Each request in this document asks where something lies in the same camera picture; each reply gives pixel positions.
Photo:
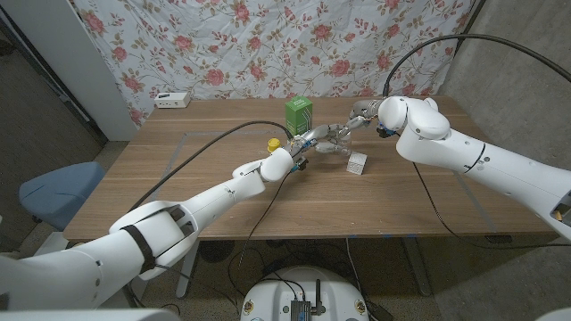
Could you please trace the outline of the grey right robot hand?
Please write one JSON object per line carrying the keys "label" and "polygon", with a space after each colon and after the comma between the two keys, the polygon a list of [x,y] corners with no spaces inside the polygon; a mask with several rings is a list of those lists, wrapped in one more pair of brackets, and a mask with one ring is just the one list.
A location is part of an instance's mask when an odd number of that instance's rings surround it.
{"label": "grey right robot hand", "polygon": [[359,100],[353,104],[346,127],[367,128],[377,117],[382,100]]}

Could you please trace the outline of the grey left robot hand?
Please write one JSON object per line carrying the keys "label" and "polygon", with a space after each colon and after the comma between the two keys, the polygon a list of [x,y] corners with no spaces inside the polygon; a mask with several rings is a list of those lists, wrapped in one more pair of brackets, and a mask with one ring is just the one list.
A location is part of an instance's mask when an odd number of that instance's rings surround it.
{"label": "grey left robot hand", "polygon": [[314,149],[318,153],[335,153],[349,156],[352,151],[349,143],[351,130],[345,125],[320,125],[301,135],[294,136],[286,149],[294,161],[292,172],[305,170],[309,162],[304,153]]}

